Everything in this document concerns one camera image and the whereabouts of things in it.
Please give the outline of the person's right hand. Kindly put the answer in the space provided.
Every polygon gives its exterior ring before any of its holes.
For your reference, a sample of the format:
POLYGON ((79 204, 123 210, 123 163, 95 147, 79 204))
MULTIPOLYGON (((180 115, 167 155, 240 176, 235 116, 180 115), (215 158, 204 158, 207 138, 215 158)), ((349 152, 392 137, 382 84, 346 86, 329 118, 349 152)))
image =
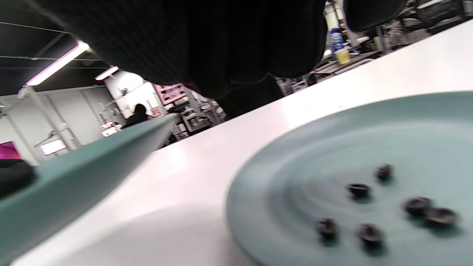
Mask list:
POLYGON ((326 49, 324 0, 29 0, 106 63, 183 83, 229 119, 283 98, 326 49))

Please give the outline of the person's left hand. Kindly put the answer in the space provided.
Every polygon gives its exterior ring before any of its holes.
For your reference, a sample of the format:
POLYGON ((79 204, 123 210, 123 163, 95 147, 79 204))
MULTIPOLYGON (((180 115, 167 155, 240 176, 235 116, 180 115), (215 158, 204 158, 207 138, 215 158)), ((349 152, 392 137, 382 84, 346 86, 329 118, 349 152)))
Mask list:
POLYGON ((1 200, 25 189, 37 178, 36 168, 22 159, 0 160, 1 200))

